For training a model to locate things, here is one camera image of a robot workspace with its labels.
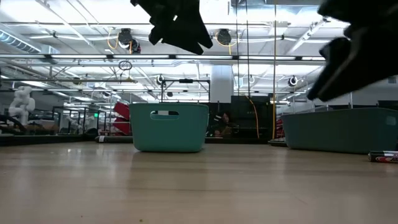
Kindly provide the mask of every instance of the storage bin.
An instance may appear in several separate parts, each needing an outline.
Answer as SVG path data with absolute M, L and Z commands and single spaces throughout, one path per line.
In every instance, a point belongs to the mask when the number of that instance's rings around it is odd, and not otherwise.
M 206 105 L 136 103 L 129 107 L 136 149 L 142 152 L 201 151 L 208 123 Z M 156 111 L 176 111 L 178 115 L 160 115 L 155 114 Z

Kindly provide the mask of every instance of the fluorescent light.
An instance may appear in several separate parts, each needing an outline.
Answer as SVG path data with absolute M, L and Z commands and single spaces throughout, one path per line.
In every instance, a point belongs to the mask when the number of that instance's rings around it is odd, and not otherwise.
M 111 54 L 114 54 L 113 51 L 111 49 L 104 49 L 106 52 L 109 52 Z
M 72 90 L 72 89 L 48 89 L 48 91 L 79 91 L 79 90 Z
M 74 98 L 77 100 L 81 100 L 81 101 L 94 101 L 93 99 L 88 98 L 88 97 L 74 96 Z
M 34 81 L 23 81 L 22 83 L 32 85 L 32 86 L 37 86 L 37 87 L 43 87 L 47 88 L 48 86 L 42 82 L 34 82 Z
M 106 58 L 106 55 L 51 55 L 52 58 L 90 58 L 90 59 L 98 59 L 98 58 Z
M 115 59 L 169 59 L 168 55 L 114 55 Z
M 325 60 L 323 57 L 303 57 L 303 60 Z
M 277 56 L 276 60 L 295 60 L 295 57 L 285 57 L 285 56 Z
M 57 91 L 55 91 L 54 93 L 59 95 L 59 96 L 69 97 L 68 95 L 66 95 L 64 93 L 60 93 L 60 92 L 57 92 Z
M 232 56 L 227 55 L 177 55 L 175 56 L 177 59 L 203 59 L 203 60 L 211 60 L 211 59 L 232 59 Z
M 44 55 L 37 55 L 37 54 L 0 54 L 0 58 L 45 58 Z
M 274 60 L 272 56 L 239 56 L 241 60 Z M 276 56 L 276 60 L 295 60 L 295 57 Z

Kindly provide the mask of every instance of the red object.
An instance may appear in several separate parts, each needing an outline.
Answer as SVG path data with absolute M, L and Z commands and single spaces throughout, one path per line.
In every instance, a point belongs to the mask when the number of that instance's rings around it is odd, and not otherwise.
M 113 123 L 113 126 L 117 129 L 119 129 L 123 134 L 125 135 L 130 135 L 131 133 L 131 128 L 130 128 L 130 121 L 126 120 L 124 118 L 116 118 L 116 120 Z
M 130 109 L 128 105 L 117 102 L 113 110 L 120 114 L 120 116 L 122 116 L 127 121 L 130 120 Z

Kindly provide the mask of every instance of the metal frame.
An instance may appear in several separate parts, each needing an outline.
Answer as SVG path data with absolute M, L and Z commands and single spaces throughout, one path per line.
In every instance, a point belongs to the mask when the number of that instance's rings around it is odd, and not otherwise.
M 187 80 L 189 80 L 189 79 L 162 80 L 162 84 L 161 84 L 162 88 L 161 88 L 161 90 L 160 90 L 160 94 L 161 94 L 160 102 L 163 103 L 164 92 L 165 92 L 171 85 L 173 85 L 173 83 L 175 83 L 175 82 L 186 83 Z M 189 80 L 189 81 L 199 83 L 199 84 L 205 89 L 205 91 L 208 93 L 209 102 L 210 102 L 210 85 L 211 85 L 211 84 L 210 84 L 210 80 Z M 166 85 L 167 82 L 171 82 L 171 84 L 170 84 L 169 86 L 167 86 L 166 88 L 164 88 L 164 86 Z M 208 84 L 209 84 L 209 89 L 208 89 L 208 90 L 201 84 L 202 82 L 205 82 L 205 83 L 208 83 Z M 184 92 L 184 93 L 189 93 L 189 92 L 193 93 L 193 92 L 195 92 L 195 91 L 183 90 L 182 92 Z

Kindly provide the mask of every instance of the black equipment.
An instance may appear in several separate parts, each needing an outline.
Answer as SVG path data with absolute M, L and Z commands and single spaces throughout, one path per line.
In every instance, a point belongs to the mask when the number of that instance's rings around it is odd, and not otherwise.
M 11 121 L 14 124 L 12 126 L 9 126 L 7 121 Z M 0 130 L 4 134 L 15 134 L 15 135 L 25 135 L 27 131 L 26 128 L 17 119 L 1 114 L 0 114 Z
M 326 67 L 308 92 L 309 100 L 328 101 L 397 74 L 396 57 L 387 56 L 398 49 L 394 43 L 398 37 L 396 6 L 393 0 L 377 5 L 359 0 L 321 4 L 319 14 L 351 25 L 344 32 L 347 38 L 336 38 L 320 50 Z
M 125 49 L 128 49 L 131 45 L 132 54 L 141 54 L 141 46 L 138 40 L 132 38 L 131 29 L 125 28 L 121 30 L 119 33 L 119 42 Z
M 153 45 L 162 39 L 170 44 L 194 54 L 203 54 L 199 44 L 208 49 L 213 42 L 199 13 L 199 0 L 130 0 L 138 4 L 150 15 L 149 22 L 155 27 L 149 34 Z

